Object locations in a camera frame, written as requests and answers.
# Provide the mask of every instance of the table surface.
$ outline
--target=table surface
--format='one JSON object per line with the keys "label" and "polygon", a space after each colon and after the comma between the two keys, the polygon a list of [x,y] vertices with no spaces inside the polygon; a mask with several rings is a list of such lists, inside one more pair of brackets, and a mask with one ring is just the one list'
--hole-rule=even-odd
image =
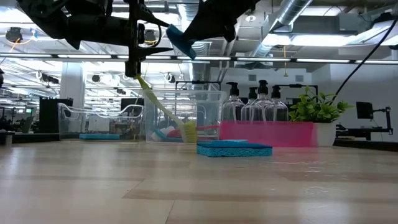
{"label": "table surface", "polygon": [[1,223],[398,223],[398,153],[51,142],[0,148]]}

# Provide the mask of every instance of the red object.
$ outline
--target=red object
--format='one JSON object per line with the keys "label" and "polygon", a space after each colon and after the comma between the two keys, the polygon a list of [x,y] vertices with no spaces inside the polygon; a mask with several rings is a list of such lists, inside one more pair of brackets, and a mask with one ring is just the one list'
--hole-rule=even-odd
{"label": "red object", "polygon": [[[200,127],[197,127],[197,130],[205,130],[205,129],[219,128],[219,127],[220,127],[219,125],[200,126]],[[167,137],[168,138],[180,138],[181,137],[180,130],[176,129],[176,130],[169,132],[167,134]]]}
{"label": "red object", "polygon": [[317,135],[311,122],[222,121],[220,140],[247,139],[249,143],[273,147],[316,147]]}

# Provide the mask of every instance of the clear plastic bin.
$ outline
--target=clear plastic bin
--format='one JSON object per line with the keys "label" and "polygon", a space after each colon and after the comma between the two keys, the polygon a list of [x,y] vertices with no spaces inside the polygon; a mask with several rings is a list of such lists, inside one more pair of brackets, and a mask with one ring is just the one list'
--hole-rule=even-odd
{"label": "clear plastic bin", "polygon": [[[182,142],[178,126],[147,97],[144,91],[144,120],[147,142]],[[226,99],[223,91],[154,90],[160,103],[184,123],[194,120],[199,140],[220,138],[221,107]]]}
{"label": "clear plastic bin", "polygon": [[144,139],[144,107],[129,105],[120,112],[103,112],[58,104],[58,126],[62,139]]}

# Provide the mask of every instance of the soap dispenser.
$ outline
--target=soap dispenser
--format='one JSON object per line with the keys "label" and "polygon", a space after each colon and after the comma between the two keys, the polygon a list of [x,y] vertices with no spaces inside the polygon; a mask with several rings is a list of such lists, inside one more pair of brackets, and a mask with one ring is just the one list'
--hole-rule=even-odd
{"label": "soap dispenser", "polygon": [[231,85],[231,90],[229,91],[229,100],[223,105],[221,120],[240,121],[244,103],[239,99],[238,83],[228,82],[227,84]]}
{"label": "soap dispenser", "polygon": [[244,105],[242,108],[242,121],[253,121],[254,119],[254,111],[252,110],[252,104],[255,102],[257,98],[256,93],[257,87],[250,87],[249,88],[249,101]]}
{"label": "soap dispenser", "polygon": [[253,103],[252,109],[254,110],[254,121],[272,121],[272,114],[266,113],[266,107],[271,105],[272,102],[267,99],[268,87],[267,81],[260,80],[258,88],[258,97]]}
{"label": "soap dispenser", "polygon": [[287,106],[280,100],[280,86],[272,87],[271,101],[272,104],[266,107],[266,113],[272,115],[273,121],[288,121],[289,110]]}

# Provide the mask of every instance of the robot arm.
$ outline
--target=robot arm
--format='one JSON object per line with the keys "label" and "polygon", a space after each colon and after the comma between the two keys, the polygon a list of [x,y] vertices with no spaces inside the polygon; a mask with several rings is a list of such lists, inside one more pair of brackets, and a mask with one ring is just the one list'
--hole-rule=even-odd
{"label": "robot arm", "polygon": [[[65,39],[75,49],[79,49],[82,40],[128,46],[128,77],[134,77],[141,72],[141,61],[146,56],[173,50],[138,46],[144,43],[145,32],[145,25],[139,24],[138,20],[169,27],[169,24],[154,17],[145,6],[144,0],[124,0],[129,4],[129,19],[111,16],[113,0],[17,1],[22,10],[47,35],[54,39]],[[198,13],[181,41],[192,44],[211,37],[224,37],[231,42],[235,38],[234,25],[237,18],[259,1],[199,0]]]}

